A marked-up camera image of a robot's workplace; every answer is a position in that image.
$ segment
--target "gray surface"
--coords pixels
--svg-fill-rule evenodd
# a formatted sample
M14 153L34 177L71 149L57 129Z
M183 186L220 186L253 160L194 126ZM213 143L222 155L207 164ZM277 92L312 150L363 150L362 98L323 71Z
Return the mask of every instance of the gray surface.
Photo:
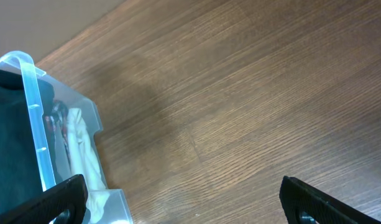
M124 0L0 0L0 56L25 51L37 62Z

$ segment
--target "wooden floor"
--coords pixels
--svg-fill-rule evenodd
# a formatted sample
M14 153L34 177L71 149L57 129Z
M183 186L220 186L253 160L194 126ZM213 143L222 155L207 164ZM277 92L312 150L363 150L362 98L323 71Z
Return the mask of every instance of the wooden floor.
M381 220L381 1L127 0L37 65L136 223L285 223L284 175Z

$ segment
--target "brown wood floor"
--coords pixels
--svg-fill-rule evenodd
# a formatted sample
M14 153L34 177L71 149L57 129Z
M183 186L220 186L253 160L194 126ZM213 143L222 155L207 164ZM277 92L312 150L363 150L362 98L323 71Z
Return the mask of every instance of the brown wood floor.
M381 220L381 1L127 0L38 66L136 223L285 223L284 175Z

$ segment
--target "translucent storage box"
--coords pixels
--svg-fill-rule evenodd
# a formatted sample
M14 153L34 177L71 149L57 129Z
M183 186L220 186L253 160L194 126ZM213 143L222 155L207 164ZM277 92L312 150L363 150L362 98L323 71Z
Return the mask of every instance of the translucent storage box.
M22 75L42 190L84 174L84 223L133 223L124 192L107 188L93 141L103 129L96 105L37 68L26 53L4 55L0 70Z

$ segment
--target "floor plank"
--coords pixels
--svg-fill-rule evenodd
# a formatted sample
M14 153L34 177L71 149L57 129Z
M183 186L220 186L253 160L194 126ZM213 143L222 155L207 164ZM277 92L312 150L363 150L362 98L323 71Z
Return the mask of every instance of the floor plank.
M37 65L136 223L285 223L284 175L381 220L381 1L127 0Z

